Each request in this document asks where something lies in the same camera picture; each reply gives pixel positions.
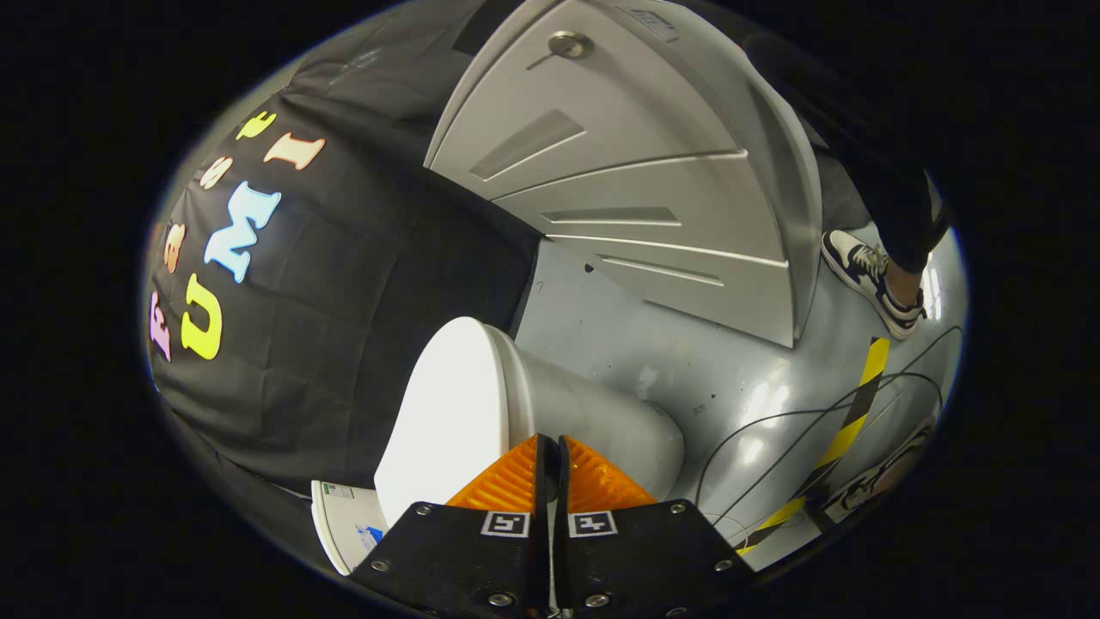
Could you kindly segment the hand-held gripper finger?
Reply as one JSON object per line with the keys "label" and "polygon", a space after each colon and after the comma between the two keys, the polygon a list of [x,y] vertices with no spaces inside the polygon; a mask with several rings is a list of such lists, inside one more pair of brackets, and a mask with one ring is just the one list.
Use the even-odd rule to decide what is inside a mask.
{"label": "hand-held gripper finger", "polygon": [[684,499],[657,501],[598,451],[559,439],[556,603],[573,616],[714,616],[754,583]]}
{"label": "hand-held gripper finger", "polygon": [[535,434],[444,501],[413,502],[351,579],[430,616],[537,616],[550,598],[550,439]]}

